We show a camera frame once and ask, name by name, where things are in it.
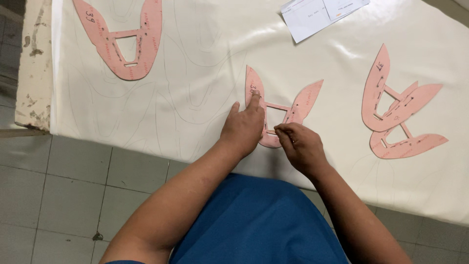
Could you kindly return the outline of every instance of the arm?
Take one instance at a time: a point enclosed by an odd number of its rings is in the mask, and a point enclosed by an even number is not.
[[[275,127],[291,164],[314,185],[353,263],[411,263],[397,241],[325,158],[321,138],[296,123]]]
[[[220,139],[201,158],[153,193],[113,238],[100,263],[135,260],[167,263],[176,243],[190,229],[220,182],[257,146],[264,125],[259,93],[228,114]]]

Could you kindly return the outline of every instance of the finger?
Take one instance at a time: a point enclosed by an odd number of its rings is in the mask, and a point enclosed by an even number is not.
[[[277,136],[279,137],[280,144],[282,145],[283,149],[285,150],[285,153],[287,155],[293,154],[295,149],[293,148],[293,143],[292,143],[290,137],[280,129],[276,129],[275,134],[277,134]]]
[[[298,124],[298,123],[294,123],[294,122],[293,122],[293,123],[289,123],[289,124],[290,124],[292,127],[295,127],[295,128],[296,128],[295,132],[297,132],[297,133],[298,133],[299,131],[302,131],[302,130],[304,130],[304,129],[306,128],[306,127],[303,126],[302,124]]]
[[[246,107],[246,109],[256,110],[257,107],[259,106],[259,100],[260,99],[261,99],[261,94],[260,94],[259,90],[254,90],[252,92],[251,101],[249,102],[249,105],[248,105],[248,107]]]
[[[298,142],[298,137],[295,132],[287,132],[287,135],[290,137],[293,143]]]
[[[236,102],[234,102],[233,106],[231,107],[231,110],[230,110],[230,113],[228,114],[228,116],[230,116],[232,114],[236,114],[238,111],[239,111],[239,102],[236,101]]]
[[[257,107],[256,112],[259,113],[259,114],[261,114],[262,116],[264,116],[264,109],[263,109],[261,106],[258,106],[258,107]]]
[[[280,129],[283,132],[298,132],[299,127],[295,125],[296,123],[288,123],[288,124],[279,124],[273,127],[275,130]]]

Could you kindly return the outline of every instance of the handwritten number 39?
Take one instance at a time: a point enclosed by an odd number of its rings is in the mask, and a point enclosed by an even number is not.
[[[86,11],[86,15],[87,15],[87,16],[91,16],[91,17],[93,17],[93,13],[91,13],[91,14],[88,14],[88,11]],[[94,23],[94,18],[92,18],[92,19],[89,19],[87,16],[86,16],[86,20],[88,20],[88,21],[91,21],[91,22],[93,22],[93,23]]]

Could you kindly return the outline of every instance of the blue shirt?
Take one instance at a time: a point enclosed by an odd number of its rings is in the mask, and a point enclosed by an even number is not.
[[[174,248],[169,263],[346,264],[347,259],[324,217],[297,187],[230,174]]]

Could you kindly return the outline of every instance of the white paper sheet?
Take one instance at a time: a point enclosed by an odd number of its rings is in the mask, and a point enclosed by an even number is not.
[[[335,20],[346,16],[365,5],[370,3],[370,0],[323,0],[329,18]]]
[[[114,2],[91,0],[111,27],[133,27],[143,2],[112,9]],[[284,0],[163,1],[155,63],[145,78],[124,81],[96,52],[72,1],[59,3],[52,134],[192,162],[219,138],[232,104],[244,102],[246,64],[262,79],[266,100],[279,105],[292,105],[307,84],[324,79],[303,124],[321,136],[329,162],[360,198],[469,225],[469,29],[439,10],[420,0],[374,0],[295,44],[278,11]],[[383,43],[388,86],[402,92],[417,80],[443,84],[406,125],[414,136],[435,133],[449,142],[403,159],[372,153],[361,105]],[[258,145],[235,171],[313,188],[281,148]]]
[[[329,19],[323,0],[291,0],[280,7],[283,19],[296,43],[316,34],[325,27],[339,21],[354,10],[336,19]]]

